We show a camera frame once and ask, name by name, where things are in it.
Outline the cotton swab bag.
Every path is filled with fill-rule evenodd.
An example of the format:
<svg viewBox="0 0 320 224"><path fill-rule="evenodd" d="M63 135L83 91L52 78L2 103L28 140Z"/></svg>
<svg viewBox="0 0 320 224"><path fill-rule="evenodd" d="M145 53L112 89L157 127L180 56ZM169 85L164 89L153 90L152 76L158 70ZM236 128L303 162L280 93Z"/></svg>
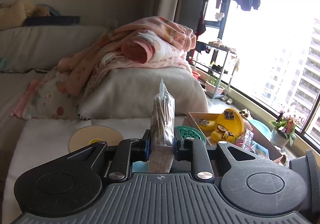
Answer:
<svg viewBox="0 0 320 224"><path fill-rule="evenodd" d="M174 160L175 99L163 80L153 99L150 138L150 173L168 173Z"/></svg>

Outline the yellow round case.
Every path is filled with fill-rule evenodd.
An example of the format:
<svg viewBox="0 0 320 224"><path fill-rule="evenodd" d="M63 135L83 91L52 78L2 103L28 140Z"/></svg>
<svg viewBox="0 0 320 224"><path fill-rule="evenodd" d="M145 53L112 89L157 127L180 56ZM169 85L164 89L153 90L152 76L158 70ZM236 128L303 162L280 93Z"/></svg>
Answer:
<svg viewBox="0 0 320 224"><path fill-rule="evenodd" d="M198 126L215 142L226 141L233 143L245 131L244 120L234 108L228 108L221 114L212 114L210 118L201 118Z"/></svg>

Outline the green labelled glass jar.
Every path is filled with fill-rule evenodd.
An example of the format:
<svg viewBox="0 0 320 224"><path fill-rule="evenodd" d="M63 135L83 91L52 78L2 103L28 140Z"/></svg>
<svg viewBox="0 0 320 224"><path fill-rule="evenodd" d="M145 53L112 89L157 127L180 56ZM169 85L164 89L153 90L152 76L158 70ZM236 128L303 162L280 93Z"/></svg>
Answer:
<svg viewBox="0 0 320 224"><path fill-rule="evenodd" d="M204 144L207 144L207 139L206 137L197 129L192 128L191 126L177 126L174 128L175 135L177 136L177 139L188 139L188 138L193 138L193 139L199 139L201 140Z"/></svg>

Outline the blue face mask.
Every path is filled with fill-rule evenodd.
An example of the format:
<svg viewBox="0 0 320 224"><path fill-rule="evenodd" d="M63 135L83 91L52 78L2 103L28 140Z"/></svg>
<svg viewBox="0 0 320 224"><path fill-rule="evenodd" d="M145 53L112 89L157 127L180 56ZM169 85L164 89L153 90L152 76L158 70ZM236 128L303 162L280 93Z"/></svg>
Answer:
<svg viewBox="0 0 320 224"><path fill-rule="evenodd" d="M138 161L132 164L132 172L133 173L147 173L149 170L149 163Z"/></svg>

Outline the pink cardboard box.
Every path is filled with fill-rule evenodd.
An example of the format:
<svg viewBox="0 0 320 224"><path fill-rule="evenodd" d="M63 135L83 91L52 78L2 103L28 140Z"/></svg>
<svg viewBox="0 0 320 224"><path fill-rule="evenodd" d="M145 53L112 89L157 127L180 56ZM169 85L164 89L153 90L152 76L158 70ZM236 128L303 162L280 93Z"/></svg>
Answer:
<svg viewBox="0 0 320 224"><path fill-rule="evenodd" d="M234 144L246 130L249 130L253 133L253 141L268 150L268 158L271 161L280 163L283 158L276 147L235 109L226 109L220 114L190 112L183 124L198 130L210 145L216 145L218 141Z"/></svg>

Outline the grey sofa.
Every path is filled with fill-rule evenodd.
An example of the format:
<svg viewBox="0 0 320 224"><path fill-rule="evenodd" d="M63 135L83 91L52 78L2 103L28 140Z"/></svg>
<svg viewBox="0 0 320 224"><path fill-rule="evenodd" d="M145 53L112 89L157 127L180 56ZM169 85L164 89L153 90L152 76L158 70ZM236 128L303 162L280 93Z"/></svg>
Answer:
<svg viewBox="0 0 320 224"><path fill-rule="evenodd" d="M38 26L1 32L1 94L11 94L22 76L12 114L21 119L86 120L147 118L160 82L175 100L176 115L207 112L208 103L199 82L192 76L185 53L143 30L133 42L154 51L144 64L108 54L99 69L100 79L92 91L72 96L65 91L68 73L55 68L57 61L70 58L87 47L102 32L100 27Z"/></svg>

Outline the metal shoe rack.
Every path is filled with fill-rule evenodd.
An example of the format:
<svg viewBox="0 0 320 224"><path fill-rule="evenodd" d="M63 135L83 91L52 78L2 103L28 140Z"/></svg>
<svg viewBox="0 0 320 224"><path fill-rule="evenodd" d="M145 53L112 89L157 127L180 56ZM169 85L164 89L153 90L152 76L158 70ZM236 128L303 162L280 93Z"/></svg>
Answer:
<svg viewBox="0 0 320 224"><path fill-rule="evenodd" d="M226 100L238 69L239 58L235 49L223 45L220 39L209 43L198 41L188 61L198 74L206 96Z"/></svg>

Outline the potted flower plant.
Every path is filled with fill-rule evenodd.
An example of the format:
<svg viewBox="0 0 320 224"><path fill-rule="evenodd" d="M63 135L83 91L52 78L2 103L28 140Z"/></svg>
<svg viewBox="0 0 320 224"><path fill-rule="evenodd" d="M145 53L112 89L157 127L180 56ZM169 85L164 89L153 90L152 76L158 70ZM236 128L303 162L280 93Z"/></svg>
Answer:
<svg viewBox="0 0 320 224"><path fill-rule="evenodd" d="M281 110L276 120L270 121L273 126L270 142L283 149L287 144L293 145L296 140L296 118Z"/></svg>

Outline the pink floral blanket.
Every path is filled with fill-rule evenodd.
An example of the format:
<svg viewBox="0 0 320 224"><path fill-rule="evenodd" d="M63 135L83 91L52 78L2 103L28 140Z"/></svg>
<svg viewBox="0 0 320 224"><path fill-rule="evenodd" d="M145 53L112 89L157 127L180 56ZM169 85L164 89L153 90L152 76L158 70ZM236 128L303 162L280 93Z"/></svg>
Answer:
<svg viewBox="0 0 320 224"><path fill-rule="evenodd" d="M42 80L33 80L11 115L29 119L78 118L88 98L114 69L179 67L190 71L187 52L196 45L191 28L148 17L105 33L90 47L63 58Z"/></svg>

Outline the beige plush pillow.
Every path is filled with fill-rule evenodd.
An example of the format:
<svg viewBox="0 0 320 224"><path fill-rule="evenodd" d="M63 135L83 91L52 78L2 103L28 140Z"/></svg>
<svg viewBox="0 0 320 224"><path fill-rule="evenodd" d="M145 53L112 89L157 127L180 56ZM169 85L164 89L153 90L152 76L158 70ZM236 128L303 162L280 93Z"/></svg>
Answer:
<svg viewBox="0 0 320 224"><path fill-rule="evenodd" d="M21 27L27 18L49 16L48 7L36 6L31 0L16 0L13 4L1 3L0 30Z"/></svg>

